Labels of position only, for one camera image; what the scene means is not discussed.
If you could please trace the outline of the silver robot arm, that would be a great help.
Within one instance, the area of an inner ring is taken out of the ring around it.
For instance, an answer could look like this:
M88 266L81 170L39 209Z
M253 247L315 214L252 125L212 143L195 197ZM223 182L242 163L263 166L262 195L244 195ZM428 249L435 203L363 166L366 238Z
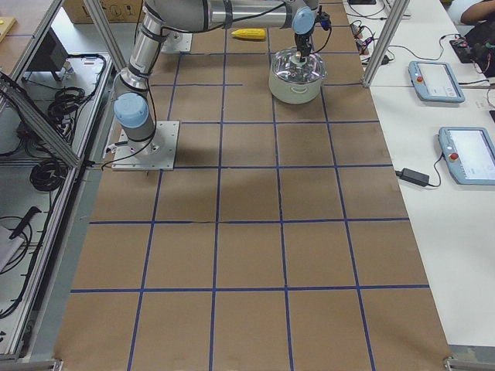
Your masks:
M127 136L130 158L151 160L164 151L149 77L165 41L177 32L201 34L232 27L290 29L294 46L271 59L268 86L271 94L287 104L305 104L318 96L326 66L311 38L317 26L331 32L329 15L318 1L146 1L128 65L118 77L121 83L114 115Z

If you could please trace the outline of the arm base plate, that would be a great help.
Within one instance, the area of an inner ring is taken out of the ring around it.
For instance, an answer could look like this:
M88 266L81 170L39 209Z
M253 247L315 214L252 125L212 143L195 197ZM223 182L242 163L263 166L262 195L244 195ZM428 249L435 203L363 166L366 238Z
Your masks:
M162 44L160 53L189 53L192 47L193 35L189 33L171 32Z
M176 146L179 136L178 121L159 121L152 143L129 141L121 130L120 141L127 144L118 146L111 167L118 171L173 170Z

